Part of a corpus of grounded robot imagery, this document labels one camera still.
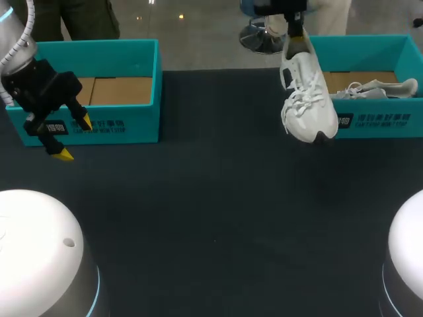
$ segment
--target person's leg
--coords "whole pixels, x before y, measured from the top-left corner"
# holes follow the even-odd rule
[[[72,40],[113,40],[120,36],[110,0],[61,0],[61,17]]]
[[[25,25],[28,8],[25,0],[7,0],[13,7],[20,21]],[[34,0],[35,24],[32,38],[36,42],[63,41],[60,28],[60,11],[58,0]]]
[[[351,0],[309,0],[309,7],[313,13],[306,20],[313,24],[311,29],[317,35],[346,34]]]

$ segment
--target white sneaker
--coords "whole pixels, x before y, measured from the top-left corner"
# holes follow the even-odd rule
[[[300,43],[307,46],[308,52],[297,53],[287,59],[290,42],[287,36],[280,67],[282,86],[289,95],[281,113],[285,130],[307,143],[332,139],[338,132],[338,116],[314,47],[304,31],[304,43]]]
[[[386,92],[381,88],[363,91],[360,83],[351,83],[347,89],[331,94],[332,99],[388,99]]]
[[[363,91],[381,88],[386,92],[388,98],[412,98],[417,94],[418,82],[414,78],[408,79],[401,84],[386,84],[381,81],[374,80],[359,88]]]
[[[416,79],[409,79],[401,84],[386,84],[381,81],[371,81],[365,85],[352,83],[346,90],[332,94],[332,99],[388,99],[412,98],[418,90]]]

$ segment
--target tiled floor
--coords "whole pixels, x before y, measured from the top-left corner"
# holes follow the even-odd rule
[[[259,55],[240,45],[239,32],[249,18],[240,12],[239,0],[112,2],[122,38],[159,39],[165,69],[277,67],[280,62],[278,55]],[[410,27],[419,15],[423,16],[421,0],[352,0],[348,33],[411,32],[423,49],[423,27]]]

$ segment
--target white pants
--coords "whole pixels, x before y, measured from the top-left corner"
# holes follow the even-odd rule
[[[314,35],[345,35],[352,0],[309,0],[304,27]],[[266,27],[273,36],[288,31],[283,15],[266,17]]]

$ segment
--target black mat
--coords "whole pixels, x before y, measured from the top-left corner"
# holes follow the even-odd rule
[[[303,146],[278,70],[164,74],[162,141],[25,149],[0,115],[0,190],[77,216],[113,316],[378,316],[389,225],[423,188],[423,142]]]

